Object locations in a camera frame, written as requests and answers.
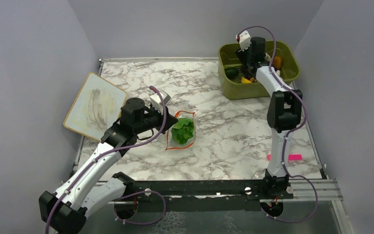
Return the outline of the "green toy lettuce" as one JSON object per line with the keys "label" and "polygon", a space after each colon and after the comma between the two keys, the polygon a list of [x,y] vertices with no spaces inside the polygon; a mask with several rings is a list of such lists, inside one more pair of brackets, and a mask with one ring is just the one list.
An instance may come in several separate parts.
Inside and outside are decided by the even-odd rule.
{"label": "green toy lettuce", "polygon": [[171,129],[171,137],[177,144],[184,145],[194,137],[194,129],[193,119],[179,118],[178,123]]}

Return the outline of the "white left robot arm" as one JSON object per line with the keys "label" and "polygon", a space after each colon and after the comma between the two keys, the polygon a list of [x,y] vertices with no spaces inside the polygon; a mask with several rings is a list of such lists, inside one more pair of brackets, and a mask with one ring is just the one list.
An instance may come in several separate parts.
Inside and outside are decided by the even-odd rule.
{"label": "white left robot arm", "polygon": [[46,234],[51,229],[59,234],[77,234],[87,218],[105,203],[133,196],[133,186],[118,178],[99,188],[96,183],[129,149],[151,143],[177,123],[178,119],[168,111],[169,100],[159,92],[150,97],[149,106],[137,97],[125,102],[121,116],[105,131],[84,165],[54,192],[45,191],[39,197]]}

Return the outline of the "clear zip bag orange zipper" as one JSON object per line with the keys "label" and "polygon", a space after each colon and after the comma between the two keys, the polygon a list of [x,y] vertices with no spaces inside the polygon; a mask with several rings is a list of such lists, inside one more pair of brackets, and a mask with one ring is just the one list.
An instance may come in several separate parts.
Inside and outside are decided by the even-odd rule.
{"label": "clear zip bag orange zipper", "polygon": [[196,111],[180,110],[175,114],[178,122],[166,133],[165,150],[183,150],[191,147],[196,140]]}

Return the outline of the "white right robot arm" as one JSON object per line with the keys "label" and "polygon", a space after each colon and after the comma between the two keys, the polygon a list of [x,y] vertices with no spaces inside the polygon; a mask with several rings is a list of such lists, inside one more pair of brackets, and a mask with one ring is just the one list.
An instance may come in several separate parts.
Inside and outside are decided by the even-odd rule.
{"label": "white right robot arm", "polygon": [[289,186],[289,141],[301,121],[302,92],[287,85],[273,67],[273,61],[266,59],[265,38],[252,37],[245,31],[237,35],[237,42],[240,48],[236,55],[244,76],[254,78],[270,96],[267,123],[272,130],[272,149],[261,191],[265,197],[274,198]]}

